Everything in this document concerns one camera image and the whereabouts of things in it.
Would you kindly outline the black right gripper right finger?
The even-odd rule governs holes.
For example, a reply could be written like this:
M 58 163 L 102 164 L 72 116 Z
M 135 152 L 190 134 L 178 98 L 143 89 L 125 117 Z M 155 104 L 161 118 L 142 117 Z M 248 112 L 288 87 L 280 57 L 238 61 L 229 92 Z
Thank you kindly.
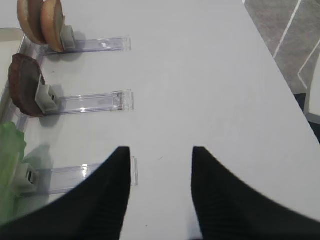
M 260 194 L 206 148 L 192 152 L 191 195 L 204 240 L 318 240 L 320 223 Z

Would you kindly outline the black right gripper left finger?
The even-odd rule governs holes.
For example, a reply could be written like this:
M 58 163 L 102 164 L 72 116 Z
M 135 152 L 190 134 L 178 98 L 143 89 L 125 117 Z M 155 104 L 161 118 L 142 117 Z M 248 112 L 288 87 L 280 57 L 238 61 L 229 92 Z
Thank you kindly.
M 85 181 L 53 203 L 0 228 L 2 240 L 118 240 L 131 189 L 131 156 L 118 147 Z

